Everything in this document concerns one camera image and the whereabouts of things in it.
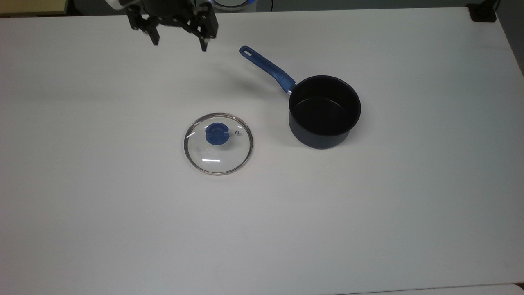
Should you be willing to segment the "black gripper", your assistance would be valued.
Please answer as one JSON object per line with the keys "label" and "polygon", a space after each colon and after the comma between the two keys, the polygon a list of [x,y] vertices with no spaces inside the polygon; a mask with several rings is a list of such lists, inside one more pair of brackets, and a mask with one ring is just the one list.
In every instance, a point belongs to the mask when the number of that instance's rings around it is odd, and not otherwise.
{"label": "black gripper", "polygon": [[207,51],[210,40],[217,37],[219,24],[211,4],[194,6],[190,0],[142,0],[142,5],[149,17],[142,16],[138,5],[129,5],[126,7],[129,24],[133,30],[148,35],[155,46],[160,40],[157,26],[165,19],[168,22],[176,19],[186,32],[197,36],[203,52]]}

